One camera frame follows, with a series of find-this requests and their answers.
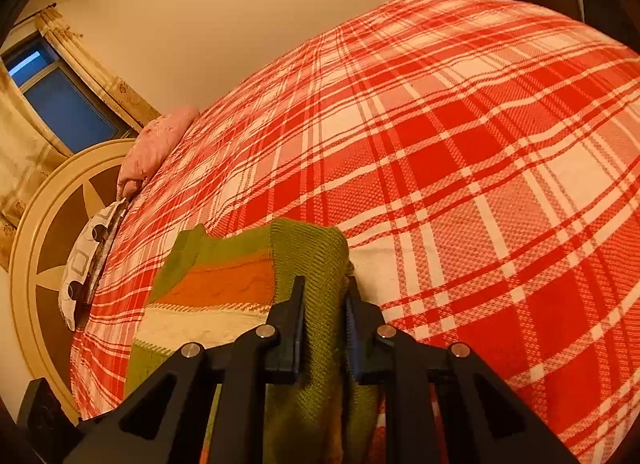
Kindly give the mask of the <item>red plaid bed sheet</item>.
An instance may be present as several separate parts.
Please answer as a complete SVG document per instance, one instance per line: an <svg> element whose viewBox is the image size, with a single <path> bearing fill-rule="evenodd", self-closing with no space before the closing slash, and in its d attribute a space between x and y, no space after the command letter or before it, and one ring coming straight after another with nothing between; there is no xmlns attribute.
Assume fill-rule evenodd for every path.
<svg viewBox="0 0 640 464"><path fill-rule="evenodd" d="M128 392L179 232L341 229L360 289L471 345L584 463L639 415L639 56L511 0L391 0L197 117L132 203L70 353L83 418Z"/></svg>

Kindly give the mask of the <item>grey patterned pillow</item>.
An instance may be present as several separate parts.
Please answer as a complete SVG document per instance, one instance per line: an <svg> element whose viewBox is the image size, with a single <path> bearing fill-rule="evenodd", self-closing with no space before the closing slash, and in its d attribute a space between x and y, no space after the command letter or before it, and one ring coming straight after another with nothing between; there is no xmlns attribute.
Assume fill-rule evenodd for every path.
<svg viewBox="0 0 640 464"><path fill-rule="evenodd" d="M58 291L58 310L72 332L83 330L87 324L107 256L127 207L127 200L121 199L91 217L68 255Z"/></svg>

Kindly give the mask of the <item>green striped knit sweater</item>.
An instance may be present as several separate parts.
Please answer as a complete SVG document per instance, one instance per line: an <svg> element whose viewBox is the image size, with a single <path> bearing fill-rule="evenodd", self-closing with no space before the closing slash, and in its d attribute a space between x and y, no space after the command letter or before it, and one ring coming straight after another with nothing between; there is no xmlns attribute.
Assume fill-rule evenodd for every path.
<svg viewBox="0 0 640 464"><path fill-rule="evenodd" d="M266 463L362 463L370 453L380 393L349 376L338 339L354 273L336 228L279 218L220 239L183 230L157 273L131 345L131 394L182 345L234 342L266 322L305 279L302 367L293 386L267 389Z"/></svg>

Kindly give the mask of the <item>dark blue window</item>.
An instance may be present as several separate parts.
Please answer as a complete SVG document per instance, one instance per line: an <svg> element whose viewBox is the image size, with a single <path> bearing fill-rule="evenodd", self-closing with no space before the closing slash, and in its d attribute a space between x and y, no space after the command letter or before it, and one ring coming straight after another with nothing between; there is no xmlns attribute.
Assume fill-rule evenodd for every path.
<svg viewBox="0 0 640 464"><path fill-rule="evenodd" d="M43 38L29 36L2 60L38 116L73 153L137 135Z"/></svg>

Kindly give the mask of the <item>beige curtain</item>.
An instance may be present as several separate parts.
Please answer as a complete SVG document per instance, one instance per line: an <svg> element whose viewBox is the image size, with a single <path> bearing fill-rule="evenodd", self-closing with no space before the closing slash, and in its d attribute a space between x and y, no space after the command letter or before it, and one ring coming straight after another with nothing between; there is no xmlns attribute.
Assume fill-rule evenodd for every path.
<svg viewBox="0 0 640 464"><path fill-rule="evenodd" d="M1 64L1 268L9 269L18 225L43 182L70 156Z"/></svg>
<svg viewBox="0 0 640 464"><path fill-rule="evenodd" d="M40 35L54 49L90 91L136 132L160 113L126 81L104 67L84 46L82 35L75 33L54 8L41 9L35 16Z"/></svg>

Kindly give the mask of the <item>cream and brown headboard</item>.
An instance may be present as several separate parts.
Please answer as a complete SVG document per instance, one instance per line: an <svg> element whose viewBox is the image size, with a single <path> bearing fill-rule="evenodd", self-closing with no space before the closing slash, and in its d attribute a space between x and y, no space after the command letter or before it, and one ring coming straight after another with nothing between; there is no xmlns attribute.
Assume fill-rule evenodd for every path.
<svg viewBox="0 0 640 464"><path fill-rule="evenodd" d="M79 413L70 391L73 334L58 311L68 255L88 220L115 200L119 165L134 144L99 143L67 159L37 189L13 242L9 288L22 354L33 378L45 378L70 421Z"/></svg>

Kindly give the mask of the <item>pink floral pillow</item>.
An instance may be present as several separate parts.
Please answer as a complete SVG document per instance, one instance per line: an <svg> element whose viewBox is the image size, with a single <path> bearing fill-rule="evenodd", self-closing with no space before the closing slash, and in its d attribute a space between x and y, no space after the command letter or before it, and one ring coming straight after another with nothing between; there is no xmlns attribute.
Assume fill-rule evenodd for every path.
<svg viewBox="0 0 640 464"><path fill-rule="evenodd" d="M131 199L153 178L186 130L200 115L196 107L184 107L145 125L120 165L116 199Z"/></svg>

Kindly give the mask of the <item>right beige curtain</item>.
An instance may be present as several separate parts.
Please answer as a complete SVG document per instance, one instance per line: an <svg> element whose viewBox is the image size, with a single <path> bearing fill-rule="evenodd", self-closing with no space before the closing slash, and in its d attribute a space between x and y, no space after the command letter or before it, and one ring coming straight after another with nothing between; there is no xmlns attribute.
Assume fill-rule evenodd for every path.
<svg viewBox="0 0 640 464"><path fill-rule="evenodd" d="M35 16L40 35L54 49L90 91L136 132L160 113L126 81L104 67L84 46L82 35L75 33L54 8L41 9Z"/></svg>

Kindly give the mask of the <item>left beige curtain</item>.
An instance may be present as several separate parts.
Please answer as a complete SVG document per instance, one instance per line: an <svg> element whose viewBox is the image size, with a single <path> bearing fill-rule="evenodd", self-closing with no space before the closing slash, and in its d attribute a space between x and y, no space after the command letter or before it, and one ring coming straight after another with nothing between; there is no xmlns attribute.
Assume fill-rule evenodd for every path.
<svg viewBox="0 0 640 464"><path fill-rule="evenodd" d="M1 268L9 269L18 225L43 182L70 156L1 64Z"/></svg>

